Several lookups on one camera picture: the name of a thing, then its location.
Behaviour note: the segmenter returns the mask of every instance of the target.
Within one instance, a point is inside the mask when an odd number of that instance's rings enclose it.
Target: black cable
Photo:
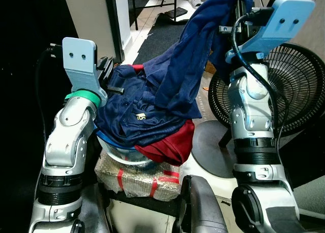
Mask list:
[[[39,79],[40,79],[40,69],[41,69],[41,65],[44,61],[44,59],[50,55],[51,52],[51,48],[47,48],[46,50],[44,50],[40,56],[40,58],[37,60],[37,64],[36,64],[36,70],[35,70],[35,94],[36,94],[36,100],[37,100],[37,105],[39,107],[40,113],[41,113],[41,119],[42,119],[42,125],[43,125],[43,139],[44,139],[44,152],[45,152],[45,146],[46,146],[46,124],[45,124],[45,117],[43,114],[43,109],[42,109],[42,105],[41,105],[41,99],[40,99],[40,94],[39,94]],[[36,200],[37,197],[37,187],[40,181],[40,177],[41,177],[41,171],[42,171],[42,167],[40,169],[39,175],[37,177],[37,181],[36,181],[36,186],[35,186],[35,190],[34,190],[34,200]]]
[[[285,121],[287,119],[288,116],[288,111],[289,111],[289,103],[288,100],[286,99],[286,97],[279,92],[278,90],[276,90],[276,88],[272,87],[267,80],[265,80],[258,72],[256,72],[254,70],[254,68],[244,59],[243,55],[241,54],[238,45],[236,43],[236,29],[239,25],[239,23],[244,22],[244,20],[248,19],[248,17],[253,18],[255,16],[256,13],[247,13],[243,16],[241,16],[240,18],[237,19],[237,21],[235,22],[233,28],[232,28],[232,33],[231,33],[231,39],[232,39],[232,47],[233,47],[233,51],[235,53],[235,55],[237,56],[239,62],[243,65],[243,67],[245,67],[260,83],[262,83],[262,85],[266,88],[266,90],[268,91],[269,95],[270,95],[270,99],[271,99],[271,103],[272,103],[272,108],[273,108],[273,117],[274,117],[274,124],[273,124],[273,132],[276,134],[277,132],[277,128],[280,127],[279,126],[279,119],[278,119],[278,106],[277,106],[277,102],[276,102],[276,95],[280,96],[285,103],[285,113],[283,116],[283,121],[281,124],[281,128],[279,133],[277,134],[277,141],[276,141],[276,150],[278,152],[279,155],[279,144],[280,144],[280,139],[281,139],[281,134],[282,134],[282,130],[283,127],[285,125]]]

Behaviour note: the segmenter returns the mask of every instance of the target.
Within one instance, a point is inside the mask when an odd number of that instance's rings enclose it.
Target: red tape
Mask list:
[[[173,182],[179,184],[178,178],[169,178],[169,177],[161,176],[158,178],[158,180],[162,182],[166,181],[166,182]]]
[[[158,187],[158,183],[157,183],[156,178],[154,177],[153,181],[152,181],[152,188],[151,188],[151,192],[150,192],[150,197],[153,197],[155,191],[157,190],[157,187]]]
[[[164,175],[166,176],[175,176],[175,177],[179,177],[179,173],[174,172],[174,171],[164,171]]]
[[[117,182],[118,182],[118,185],[120,186],[120,188],[122,189],[122,191],[124,191],[123,183],[122,183],[122,177],[123,177],[123,169],[120,169],[118,171],[118,175],[117,175]]]

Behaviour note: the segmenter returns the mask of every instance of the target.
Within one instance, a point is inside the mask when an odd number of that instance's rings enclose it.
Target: fan base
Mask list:
[[[227,130],[217,120],[198,125],[194,130],[192,155],[207,172],[222,178],[233,178],[236,163],[234,141],[231,139],[225,148],[220,148],[218,144]]]

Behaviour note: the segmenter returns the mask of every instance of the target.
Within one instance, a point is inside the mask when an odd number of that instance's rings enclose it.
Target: blue cloth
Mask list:
[[[145,102],[152,92],[144,72],[136,74],[130,65],[114,69],[109,85],[124,88],[124,95],[108,94],[104,107],[98,109],[96,125],[114,143],[123,147],[147,146],[177,132],[185,119]],[[138,114],[145,119],[138,119]]]
[[[244,0],[250,11],[252,0]],[[164,54],[144,63],[144,72],[120,65],[109,85],[123,87],[124,95],[109,94],[98,110],[97,126],[114,143],[123,147],[147,146],[179,130],[186,119],[201,118],[195,98],[208,60],[225,65],[226,25],[237,0],[207,0],[192,15],[180,40]],[[145,119],[138,119],[138,114]]]
[[[243,0],[247,11],[252,0]],[[200,80],[210,61],[218,68],[227,68],[224,55],[225,36],[216,35],[219,25],[226,25],[231,9],[237,0],[207,0],[192,15],[185,26],[179,42],[164,54],[144,63],[147,81],[157,92],[147,95],[147,101],[167,109],[183,118],[201,118],[195,98]]]

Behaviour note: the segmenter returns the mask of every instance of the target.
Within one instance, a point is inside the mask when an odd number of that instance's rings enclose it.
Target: electric fan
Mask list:
[[[289,102],[282,137],[300,132],[325,110],[324,62],[312,51],[292,43],[274,48],[264,58],[264,62],[269,66],[270,84],[283,93]],[[210,82],[208,99],[218,121],[207,121],[196,128],[192,154],[197,163],[209,173],[233,178],[236,156],[231,139],[227,91],[228,85],[215,73]],[[279,124],[282,124],[285,105],[280,97],[277,105]]]

